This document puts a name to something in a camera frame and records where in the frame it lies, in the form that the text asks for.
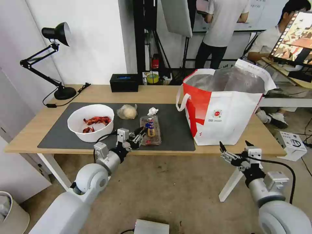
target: computer monitor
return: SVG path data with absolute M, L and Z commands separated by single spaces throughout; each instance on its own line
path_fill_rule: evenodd
M 270 57 L 291 65 L 312 67 L 312 12 L 295 12 Z

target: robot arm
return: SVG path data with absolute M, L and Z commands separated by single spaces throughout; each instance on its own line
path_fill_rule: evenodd
M 127 153 L 139 148 L 146 132 L 144 127 L 133 133 L 121 128 L 117 130 L 116 147 L 108 150 L 102 142 L 95 144 L 96 163 L 79 170 L 75 182 L 53 201 L 30 234 L 78 234 L 89 215 L 91 204 L 105 189 Z
M 312 233 L 310 219 L 299 208 L 285 202 L 283 188 L 289 178 L 282 172 L 268 172 L 261 169 L 261 149 L 247 143 L 241 154 L 226 151 L 220 142 L 221 157 L 239 168 L 246 177 L 254 202 L 259 207 L 259 225 L 264 234 L 308 234 Z

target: floor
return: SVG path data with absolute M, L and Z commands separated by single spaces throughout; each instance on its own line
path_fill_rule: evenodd
M 288 112 L 287 131 L 303 133 L 311 117 L 307 109 Z M 56 155 L 55 158 L 71 181 L 82 166 L 92 163 L 91 155 Z M 302 160 L 274 160 L 294 169 L 297 183 L 293 204 L 312 219 L 312 177 Z M 312 149 L 304 160 L 312 170 Z M 265 171 L 282 170 L 291 178 L 290 172 L 279 165 L 266 163 L 264 168 Z M 81 234 L 119 234 L 133 228 L 138 218 L 167 223 L 171 234 L 261 233 L 258 211 L 244 180 L 224 203 L 219 202 L 218 194 L 233 171 L 234 167 L 219 157 L 127 157 L 94 202 Z M 287 200 L 290 189 L 291 184 L 285 190 Z M 62 192 L 54 180 L 50 187 L 21 205 L 31 216 L 27 232 Z

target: bread in plastic bag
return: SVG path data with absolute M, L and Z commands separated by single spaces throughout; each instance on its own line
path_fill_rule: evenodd
M 131 105 L 125 104 L 117 110 L 117 115 L 121 119 L 134 119 L 137 116 L 137 105 L 135 104 L 133 107 Z

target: lamp arm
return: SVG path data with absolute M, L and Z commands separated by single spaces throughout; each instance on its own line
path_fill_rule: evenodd
M 27 70 L 30 70 L 31 72 L 35 73 L 36 75 L 40 76 L 41 78 L 45 79 L 46 81 L 50 82 L 51 84 L 55 85 L 56 87 L 63 87 L 62 83 L 61 82 L 56 82 L 54 79 L 52 79 L 51 77 L 48 77 L 44 74 L 42 74 L 40 71 L 34 69 L 32 67 L 32 65 L 34 65 L 35 63 L 45 59 L 46 57 L 54 54 L 55 52 L 57 52 L 59 50 L 59 45 L 57 43 L 52 43 L 51 45 L 49 45 L 48 47 L 44 48 L 43 50 L 40 50 L 38 53 L 30 56 L 29 58 L 27 59 L 23 59 L 20 61 L 20 65 L 24 68 L 26 68 Z M 42 56 L 42 57 L 39 57 L 39 58 L 35 58 L 35 56 L 41 54 L 42 52 L 48 50 L 49 48 L 52 48 L 54 49 L 54 51 L 48 53 L 47 55 L 45 56 Z

